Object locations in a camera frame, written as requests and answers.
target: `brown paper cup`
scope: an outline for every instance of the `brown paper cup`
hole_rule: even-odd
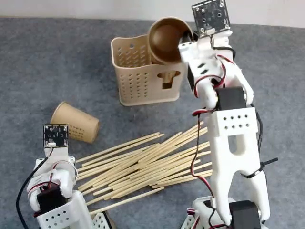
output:
[[[161,18],[148,31],[148,51],[153,64],[176,64],[181,62],[178,49],[183,34],[192,29],[183,20],[175,17]]]
[[[68,124],[69,137],[92,143],[99,131],[100,121],[67,104],[62,102],[58,105],[51,119],[51,124]]]

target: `plastic basket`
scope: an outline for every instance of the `plastic basket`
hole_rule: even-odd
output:
[[[179,98],[186,65],[151,64],[147,35],[115,38],[111,50],[122,105],[169,102]]]

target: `white wall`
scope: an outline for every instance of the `white wall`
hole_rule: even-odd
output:
[[[193,21],[201,0],[0,0],[0,16]],[[305,0],[227,0],[231,23],[305,28]]]

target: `circuit board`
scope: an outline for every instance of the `circuit board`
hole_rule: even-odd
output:
[[[43,126],[43,147],[67,147],[68,146],[68,125]]]
[[[225,0],[206,0],[192,9],[200,38],[230,30]]]

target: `pile of chopsticks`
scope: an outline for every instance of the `pile of chopsticks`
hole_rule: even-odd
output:
[[[199,136],[207,133],[207,128],[201,128],[202,125],[203,122],[200,123]],[[197,134],[198,125],[184,133],[179,132],[162,143],[152,144],[128,153],[120,154],[128,149],[140,146],[164,135],[157,132],[79,159],[76,161],[77,163],[87,162],[83,163],[81,168],[78,169],[78,180],[92,176],[95,177],[79,186],[78,190],[83,195],[93,193],[94,196],[99,196],[87,202],[87,205],[91,205],[101,200],[124,197],[145,186],[156,188],[153,191],[124,200],[122,201],[123,204],[163,190],[165,186],[194,180],[196,178],[190,175],[189,168],[197,146],[174,154],[172,152],[195,140]],[[209,147],[209,142],[199,145],[198,159],[194,162],[195,165],[201,162],[200,157],[210,153],[210,151],[202,151],[207,147]],[[195,166],[194,171],[206,168],[211,164],[209,162]],[[211,174],[212,170],[210,169],[200,172],[197,175],[207,177]],[[102,208],[102,210],[118,205],[120,203]]]

